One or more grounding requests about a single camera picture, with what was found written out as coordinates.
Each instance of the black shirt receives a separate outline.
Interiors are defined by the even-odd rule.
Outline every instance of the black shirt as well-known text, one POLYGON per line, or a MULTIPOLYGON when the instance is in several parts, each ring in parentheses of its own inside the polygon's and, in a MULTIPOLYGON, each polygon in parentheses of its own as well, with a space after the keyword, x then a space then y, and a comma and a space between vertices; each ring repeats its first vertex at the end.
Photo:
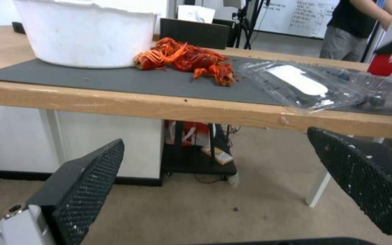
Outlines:
POLYGON ((333 10, 328 26, 347 31, 355 37, 368 38, 373 31, 376 20, 359 11, 349 0, 340 0, 333 10))

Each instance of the red bag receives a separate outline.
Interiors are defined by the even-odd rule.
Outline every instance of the red bag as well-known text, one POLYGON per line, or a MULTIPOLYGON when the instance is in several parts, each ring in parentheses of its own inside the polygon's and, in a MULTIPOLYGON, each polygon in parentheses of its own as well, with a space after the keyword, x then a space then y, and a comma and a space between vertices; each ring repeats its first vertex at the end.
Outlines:
MULTIPOLYGON (((201 122, 184 121, 182 131, 182 145, 183 146, 202 146, 210 147, 210 129, 208 124, 201 122)), ((176 121, 166 120, 166 144, 173 145, 175 143, 175 126, 176 121)), ((213 127, 213 133, 216 135, 216 128, 213 127)))

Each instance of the plastic packaging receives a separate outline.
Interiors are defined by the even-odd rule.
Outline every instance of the plastic packaging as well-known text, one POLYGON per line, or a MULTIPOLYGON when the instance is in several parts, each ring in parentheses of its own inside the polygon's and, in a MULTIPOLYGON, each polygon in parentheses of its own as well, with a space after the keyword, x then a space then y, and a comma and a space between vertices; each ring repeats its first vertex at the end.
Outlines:
POLYGON ((154 0, 15 0, 37 58, 57 65, 118 68, 151 48, 154 0))
POLYGON ((312 113, 364 101, 336 76, 293 62, 246 63, 239 72, 277 101, 299 113, 312 113))
POLYGON ((361 71, 334 67, 316 67, 320 71, 342 79, 347 86, 357 90, 364 100, 357 105, 364 109, 392 108, 392 78, 375 76, 361 71))

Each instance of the white plastic tub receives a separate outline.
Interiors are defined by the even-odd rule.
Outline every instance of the white plastic tub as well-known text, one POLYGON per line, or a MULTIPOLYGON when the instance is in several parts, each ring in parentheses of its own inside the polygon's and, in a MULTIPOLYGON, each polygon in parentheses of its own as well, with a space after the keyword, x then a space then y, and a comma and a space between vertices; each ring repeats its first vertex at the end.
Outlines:
POLYGON ((14 0, 37 58, 57 65, 119 68, 148 50, 157 14, 148 0, 14 0))

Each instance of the whiteboard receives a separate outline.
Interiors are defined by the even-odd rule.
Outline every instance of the whiteboard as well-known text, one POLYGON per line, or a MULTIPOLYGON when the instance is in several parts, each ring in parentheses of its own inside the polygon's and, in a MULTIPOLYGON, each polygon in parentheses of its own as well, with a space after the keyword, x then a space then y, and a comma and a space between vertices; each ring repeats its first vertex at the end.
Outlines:
POLYGON ((271 0, 258 16, 255 29, 323 38, 339 0, 271 0))

